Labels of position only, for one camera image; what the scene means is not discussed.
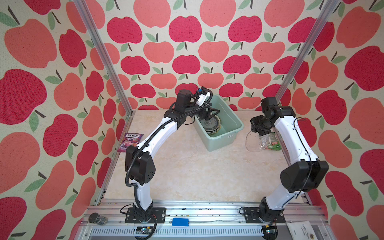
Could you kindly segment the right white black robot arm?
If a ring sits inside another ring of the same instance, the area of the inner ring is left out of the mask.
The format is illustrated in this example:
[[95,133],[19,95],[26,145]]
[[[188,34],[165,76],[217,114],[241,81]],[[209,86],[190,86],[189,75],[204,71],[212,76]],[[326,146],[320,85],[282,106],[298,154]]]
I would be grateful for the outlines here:
[[263,137],[275,128],[283,139],[291,163],[281,172],[280,185],[260,204],[263,215],[280,214],[290,200],[316,189],[329,165],[312,151],[299,126],[303,119],[296,117],[291,107],[279,106],[275,97],[261,100],[261,107],[263,114],[251,119],[251,131]]

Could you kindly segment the smoky brown glass plate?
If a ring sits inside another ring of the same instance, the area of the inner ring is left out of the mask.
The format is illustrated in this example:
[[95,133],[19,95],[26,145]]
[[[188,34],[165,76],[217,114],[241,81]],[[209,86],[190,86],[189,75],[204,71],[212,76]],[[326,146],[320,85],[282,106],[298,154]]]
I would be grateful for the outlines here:
[[215,127],[221,126],[221,120],[218,116],[214,116],[210,120],[200,119],[200,123],[203,126],[203,128],[215,128]]

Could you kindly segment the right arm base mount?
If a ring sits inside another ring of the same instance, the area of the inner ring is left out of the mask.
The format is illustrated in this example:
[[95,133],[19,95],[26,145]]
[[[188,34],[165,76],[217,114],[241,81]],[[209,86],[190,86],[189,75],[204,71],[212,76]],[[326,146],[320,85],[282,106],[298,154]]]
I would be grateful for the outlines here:
[[283,211],[274,211],[268,208],[241,207],[239,213],[245,217],[247,224],[284,224],[286,219]]

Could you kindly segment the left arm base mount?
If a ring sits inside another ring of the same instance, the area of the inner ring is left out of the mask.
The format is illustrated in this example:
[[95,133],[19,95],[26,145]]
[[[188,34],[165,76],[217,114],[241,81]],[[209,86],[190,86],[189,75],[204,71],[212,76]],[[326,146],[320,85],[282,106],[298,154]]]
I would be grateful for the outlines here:
[[150,211],[142,211],[133,206],[128,209],[125,223],[127,224],[164,224],[166,217],[166,208],[151,208]]

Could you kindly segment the cream plate with bamboo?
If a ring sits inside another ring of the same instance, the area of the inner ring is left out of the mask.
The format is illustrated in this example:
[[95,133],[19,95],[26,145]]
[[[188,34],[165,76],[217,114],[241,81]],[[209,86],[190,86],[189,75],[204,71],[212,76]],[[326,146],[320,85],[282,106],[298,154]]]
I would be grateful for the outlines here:
[[218,126],[218,127],[215,127],[215,128],[204,128],[204,130],[206,131],[206,133],[209,136],[218,133],[220,131],[220,129],[221,129],[221,126]]

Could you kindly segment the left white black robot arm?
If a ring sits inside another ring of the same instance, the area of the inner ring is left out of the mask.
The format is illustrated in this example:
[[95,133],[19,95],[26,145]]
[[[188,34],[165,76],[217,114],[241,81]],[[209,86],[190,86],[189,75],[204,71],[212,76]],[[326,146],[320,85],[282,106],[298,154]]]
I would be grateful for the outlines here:
[[149,212],[153,206],[150,181],[156,173],[154,157],[165,141],[175,133],[188,117],[210,120],[220,111],[212,108],[213,93],[200,88],[196,93],[180,90],[177,99],[165,112],[157,128],[137,146],[129,146],[125,159],[125,184],[134,189],[137,209]]

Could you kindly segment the clear textured glass plate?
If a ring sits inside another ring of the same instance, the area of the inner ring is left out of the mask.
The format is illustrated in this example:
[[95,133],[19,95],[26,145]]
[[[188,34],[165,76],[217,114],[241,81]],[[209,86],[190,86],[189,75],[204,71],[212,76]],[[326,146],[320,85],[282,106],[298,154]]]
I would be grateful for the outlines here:
[[269,135],[260,136],[259,133],[250,131],[246,137],[246,149],[249,152],[260,152],[267,148]]

